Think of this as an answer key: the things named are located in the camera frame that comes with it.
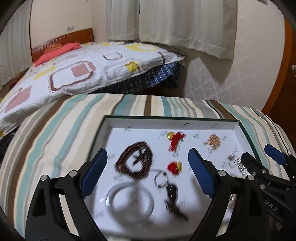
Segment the plaid blue bed sheet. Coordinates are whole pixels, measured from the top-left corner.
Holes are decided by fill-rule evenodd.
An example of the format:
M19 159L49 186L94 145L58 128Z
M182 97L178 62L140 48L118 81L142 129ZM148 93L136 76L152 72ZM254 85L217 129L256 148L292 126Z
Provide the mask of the plaid blue bed sheet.
M179 86L183 66L178 62L156 66L144 74L95 90L94 93L159 94Z

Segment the wall light switch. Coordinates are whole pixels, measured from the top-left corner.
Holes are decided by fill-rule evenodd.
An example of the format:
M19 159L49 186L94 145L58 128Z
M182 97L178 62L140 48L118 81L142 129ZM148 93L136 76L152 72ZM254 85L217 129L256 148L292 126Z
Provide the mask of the wall light switch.
M265 5L268 5L268 0L258 0L260 3L263 3Z

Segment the gold charm red knot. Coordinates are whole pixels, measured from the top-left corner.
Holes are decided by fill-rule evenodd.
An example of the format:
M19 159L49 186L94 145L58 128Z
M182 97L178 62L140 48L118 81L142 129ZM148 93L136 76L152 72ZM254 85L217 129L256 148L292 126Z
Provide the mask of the gold charm red knot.
M173 175L178 176L183 171L183 164L180 161L170 162L166 169Z

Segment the striped tablecloth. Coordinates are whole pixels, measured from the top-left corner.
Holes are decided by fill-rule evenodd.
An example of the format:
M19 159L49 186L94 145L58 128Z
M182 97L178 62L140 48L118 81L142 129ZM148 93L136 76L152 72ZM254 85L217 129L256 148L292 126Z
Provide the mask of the striped tablecloth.
M267 157L266 144L294 154L286 133L255 108L179 97L87 94L61 99L28 116L15 135L4 140L1 164L1 207L20 235L24 235L29 204L43 174L58 177L86 161L95 133L106 115L220 118L239 120L263 164L283 175Z

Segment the middle white curtain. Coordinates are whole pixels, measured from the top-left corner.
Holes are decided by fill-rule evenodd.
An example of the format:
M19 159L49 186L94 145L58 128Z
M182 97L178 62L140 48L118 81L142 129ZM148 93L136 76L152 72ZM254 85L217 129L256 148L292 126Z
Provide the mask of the middle white curtain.
M139 1L106 1L107 40L138 41L139 13Z

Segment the green shallow box tray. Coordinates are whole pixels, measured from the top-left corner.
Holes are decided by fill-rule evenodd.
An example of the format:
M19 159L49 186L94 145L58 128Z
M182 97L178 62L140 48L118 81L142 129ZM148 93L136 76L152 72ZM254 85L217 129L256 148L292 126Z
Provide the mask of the green shallow box tray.
M152 151L148 175L135 180L115 168L130 145L144 141ZM238 166L245 152L258 153L237 120L165 117L105 117L90 156L99 149L108 154L107 165L87 207L104 235L138 240L165 240L191 236L204 216L206 196L188 162L196 149L216 169L245 177Z

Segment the red pink pillow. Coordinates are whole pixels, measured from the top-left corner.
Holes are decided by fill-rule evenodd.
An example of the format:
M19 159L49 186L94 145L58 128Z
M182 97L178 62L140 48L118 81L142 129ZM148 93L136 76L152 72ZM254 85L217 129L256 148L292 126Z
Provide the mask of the red pink pillow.
M33 66L34 67L37 67L39 65L42 65L44 64L45 62L48 62L60 55L63 55L69 51L72 51L72 50L77 50L77 49L81 49L81 45L76 42L76 43L68 43L68 44L65 44L65 45L61 45L59 47L55 47L54 49L52 49L51 51L47 51L47 52L44 52L43 55L38 58L34 63L33 63Z

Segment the right white curtain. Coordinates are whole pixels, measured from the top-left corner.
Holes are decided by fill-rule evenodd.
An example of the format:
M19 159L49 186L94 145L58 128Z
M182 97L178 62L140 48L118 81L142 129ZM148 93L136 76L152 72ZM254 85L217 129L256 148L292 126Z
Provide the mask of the right white curtain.
M141 41L233 60L237 1L140 1L139 7Z

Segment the silver crystal brooch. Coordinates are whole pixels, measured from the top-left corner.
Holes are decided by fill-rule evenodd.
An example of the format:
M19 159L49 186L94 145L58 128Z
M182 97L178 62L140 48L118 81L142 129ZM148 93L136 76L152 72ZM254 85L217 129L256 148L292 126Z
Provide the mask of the silver crystal brooch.
M242 175L246 174L246 169L243 166L241 159L239 157L236 157L233 153L231 153L227 157L227 159L228 159L228 166L230 168L237 168Z

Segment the left white curtain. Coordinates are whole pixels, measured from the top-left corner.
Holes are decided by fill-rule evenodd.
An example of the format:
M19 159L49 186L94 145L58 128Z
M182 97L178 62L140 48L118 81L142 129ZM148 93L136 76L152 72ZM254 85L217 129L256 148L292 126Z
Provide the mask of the left white curtain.
M32 1L25 1L1 33L1 86L32 65L31 9Z

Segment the pale jade bangle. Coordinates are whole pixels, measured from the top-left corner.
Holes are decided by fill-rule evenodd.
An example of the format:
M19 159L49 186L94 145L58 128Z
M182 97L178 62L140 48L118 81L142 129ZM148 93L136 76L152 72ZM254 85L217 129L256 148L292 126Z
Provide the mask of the pale jade bangle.
M106 208L119 222L146 221L154 210L154 198L144 186L135 182L114 185L106 196Z

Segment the wooden headboard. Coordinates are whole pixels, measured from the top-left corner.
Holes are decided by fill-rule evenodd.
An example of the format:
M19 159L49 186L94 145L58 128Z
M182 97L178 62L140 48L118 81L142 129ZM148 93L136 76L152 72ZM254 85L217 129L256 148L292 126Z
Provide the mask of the wooden headboard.
M75 43L75 42L79 42L80 44L94 42L94 35L93 35L92 28L68 33L60 37L48 40L40 45L37 45L36 47L31 49L32 61L35 62L36 60L38 60L43 55L44 51L53 44L59 43L59 44L65 45L68 43Z

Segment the gold coin red tassel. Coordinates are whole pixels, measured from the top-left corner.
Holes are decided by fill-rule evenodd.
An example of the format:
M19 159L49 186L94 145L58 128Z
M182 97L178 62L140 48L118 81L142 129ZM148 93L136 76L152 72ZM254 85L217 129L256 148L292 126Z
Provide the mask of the gold coin red tassel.
M183 141L186 135L183 132L168 132L167 138L171 141L169 146L169 151L173 153L173 155L178 154L178 146L179 142Z

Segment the wooden door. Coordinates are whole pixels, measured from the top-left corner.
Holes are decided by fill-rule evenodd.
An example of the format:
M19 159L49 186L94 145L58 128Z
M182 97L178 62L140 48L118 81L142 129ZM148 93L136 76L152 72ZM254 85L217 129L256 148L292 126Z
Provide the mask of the wooden door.
M262 109L273 121L295 118L295 30L285 20L285 44L280 69L273 89Z

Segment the orange embroidered cushion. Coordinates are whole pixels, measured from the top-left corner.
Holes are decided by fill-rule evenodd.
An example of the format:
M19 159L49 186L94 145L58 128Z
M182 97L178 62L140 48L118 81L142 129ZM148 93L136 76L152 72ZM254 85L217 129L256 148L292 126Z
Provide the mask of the orange embroidered cushion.
M51 51L54 51L54 50L57 50L57 49L60 49L61 47L63 47L62 44L60 43L55 43L53 45L50 45L49 47L47 47L45 50L44 50L44 54L45 53L48 53L48 52L51 52Z

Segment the wall power outlet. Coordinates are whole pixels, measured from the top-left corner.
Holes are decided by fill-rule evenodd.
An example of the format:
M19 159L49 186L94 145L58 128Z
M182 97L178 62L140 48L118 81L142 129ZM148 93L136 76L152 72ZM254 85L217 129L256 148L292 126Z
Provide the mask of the wall power outlet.
M75 29L74 26L71 26L71 27L67 27L66 31L72 31L74 29Z

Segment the white curtain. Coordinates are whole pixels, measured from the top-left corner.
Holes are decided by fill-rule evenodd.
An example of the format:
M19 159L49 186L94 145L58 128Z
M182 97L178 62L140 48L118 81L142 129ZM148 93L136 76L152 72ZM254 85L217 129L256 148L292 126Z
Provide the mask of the white curtain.
M32 65L31 9L32 1L25 1L1 33L1 86Z
M106 1L107 40L138 41L139 13L139 1Z
M140 1L139 7L141 41L233 60L237 1Z

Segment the metal door lock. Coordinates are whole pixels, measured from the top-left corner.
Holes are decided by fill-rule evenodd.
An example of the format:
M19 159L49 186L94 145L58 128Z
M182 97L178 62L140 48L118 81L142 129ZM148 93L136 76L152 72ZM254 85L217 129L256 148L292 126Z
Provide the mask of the metal door lock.
M294 64L291 65L291 73L294 77L296 77L296 65Z

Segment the patterned white bed quilt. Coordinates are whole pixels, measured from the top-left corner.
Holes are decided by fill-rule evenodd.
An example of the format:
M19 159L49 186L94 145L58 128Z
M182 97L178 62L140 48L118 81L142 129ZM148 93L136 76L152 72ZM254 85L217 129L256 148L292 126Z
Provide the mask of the patterned white bed quilt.
M90 93L184 57L168 47L104 42L82 44L40 65L33 64L1 101L1 136L64 95Z

